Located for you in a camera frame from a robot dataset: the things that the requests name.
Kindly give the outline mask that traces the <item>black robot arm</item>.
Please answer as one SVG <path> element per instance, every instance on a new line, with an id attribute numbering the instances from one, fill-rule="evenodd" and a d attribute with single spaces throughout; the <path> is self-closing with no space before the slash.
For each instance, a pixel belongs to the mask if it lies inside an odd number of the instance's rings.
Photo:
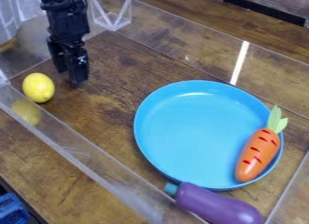
<path id="1" fill-rule="evenodd" d="M 87 0 L 42 0 L 47 13 L 49 51 L 58 72 L 69 72 L 70 83 L 79 86 L 90 76 L 89 52 L 83 36 L 90 33 Z"/>

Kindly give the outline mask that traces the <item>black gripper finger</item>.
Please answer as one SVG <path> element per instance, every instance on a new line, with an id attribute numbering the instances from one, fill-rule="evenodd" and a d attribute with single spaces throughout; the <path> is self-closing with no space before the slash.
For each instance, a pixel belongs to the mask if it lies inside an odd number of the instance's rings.
<path id="1" fill-rule="evenodd" d="M 47 47 L 51 53 L 53 61 L 57 66 L 57 70 L 59 73 L 63 73 L 67 71 L 63 48 L 61 44 L 53 40 L 51 37 L 49 37 L 46 41 L 47 41 Z"/>
<path id="2" fill-rule="evenodd" d="M 66 53 L 69 77 L 73 85 L 81 85 L 90 76 L 89 53 L 83 48 Z"/>

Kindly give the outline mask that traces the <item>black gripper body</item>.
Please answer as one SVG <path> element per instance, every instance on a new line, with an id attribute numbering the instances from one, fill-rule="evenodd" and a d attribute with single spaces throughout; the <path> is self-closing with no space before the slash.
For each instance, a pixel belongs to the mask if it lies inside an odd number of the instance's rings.
<path id="1" fill-rule="evenodd" d="M 83 36 L 90 33 L 87 0 L 42 0 L 47 12 L 50 37 L 63 48 L 63 52 L 83 48 Z"/>

